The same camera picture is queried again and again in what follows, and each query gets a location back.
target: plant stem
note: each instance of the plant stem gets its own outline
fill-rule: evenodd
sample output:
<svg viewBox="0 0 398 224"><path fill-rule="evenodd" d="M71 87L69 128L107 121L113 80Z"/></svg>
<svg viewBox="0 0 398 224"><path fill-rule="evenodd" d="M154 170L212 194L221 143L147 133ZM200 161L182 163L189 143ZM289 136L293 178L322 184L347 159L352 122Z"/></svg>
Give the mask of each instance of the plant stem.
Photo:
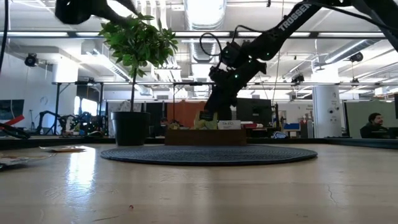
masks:
<svg viewBox="0 0 398 224"><path fill-rule="evenodd" d="M130 112L134 112L134 92L137 78L137 68L134 69L134 74L132 77L132 88L131 88L131 99L130 99Z"/></svg>

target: gray round mat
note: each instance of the gray round mat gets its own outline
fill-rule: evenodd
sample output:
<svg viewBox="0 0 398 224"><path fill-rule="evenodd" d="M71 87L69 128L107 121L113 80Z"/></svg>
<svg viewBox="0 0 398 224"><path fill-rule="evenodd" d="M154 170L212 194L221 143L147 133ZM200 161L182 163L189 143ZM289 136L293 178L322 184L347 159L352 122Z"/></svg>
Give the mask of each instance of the gray round mat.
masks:
<svg viewBox="0 0 398 224"><path fill-rule="evenodd" d="M109 149L101 157L124 162L175 166L244 166L297 162L317 152L276 146L133 146Z"/></svg>

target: pillar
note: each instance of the pillar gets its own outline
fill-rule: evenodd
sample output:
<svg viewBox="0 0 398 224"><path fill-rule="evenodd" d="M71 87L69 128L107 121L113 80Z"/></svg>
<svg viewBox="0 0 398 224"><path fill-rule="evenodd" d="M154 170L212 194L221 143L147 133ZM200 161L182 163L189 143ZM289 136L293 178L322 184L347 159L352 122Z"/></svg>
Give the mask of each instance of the pillar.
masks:
<svg viewBox="0 0 398 224"><path fill-rule="evenodd" d="M60 94L58 107L58 113L60 115L74 114L75 112L77 86L74 84L74 82L78 80L78 70L79 65L67 58L59 60L53 65L53 82L72 83L69 86L67 84L60 86L62 91Z"/></svg>
<svg viewBox="0 0 398 224"><path fill-rule="evenodd" d="M327 65L313 70L312 82L338 83L338 68ZM315 138L341 136L341 105L338 85L318 85L312 89Z"/></svg>
<svg viewBox="0 0 398 224"><path fill-rule="evenodd" d="M340 137L341 106L338 86L315 86L312 95L315 137Z"/></svg>

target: wooden box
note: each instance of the wooden box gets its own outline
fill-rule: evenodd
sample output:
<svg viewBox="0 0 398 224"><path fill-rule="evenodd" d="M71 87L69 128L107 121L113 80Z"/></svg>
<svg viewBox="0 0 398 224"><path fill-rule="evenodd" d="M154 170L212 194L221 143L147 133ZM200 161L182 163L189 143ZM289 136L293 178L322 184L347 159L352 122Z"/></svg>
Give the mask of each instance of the wooden box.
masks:
<svg viewBox="0 0 398 224"><path fill-rule="evenodd" d="M169 129L165 136L168 146L245 146L246 130L182 130Z"/></svg>

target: black plant pot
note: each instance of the black plant pot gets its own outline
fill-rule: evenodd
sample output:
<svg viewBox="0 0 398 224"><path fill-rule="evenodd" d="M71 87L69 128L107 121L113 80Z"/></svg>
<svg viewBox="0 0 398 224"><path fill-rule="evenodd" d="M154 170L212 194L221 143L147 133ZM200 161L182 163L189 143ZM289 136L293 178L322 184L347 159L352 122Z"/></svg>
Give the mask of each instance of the black plant pot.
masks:
<svg viewBox="0 0 398 224"><path fill-rule="evenodd" d="M149 113L112 112L118 146L141 146L149 135Z"/></svg>

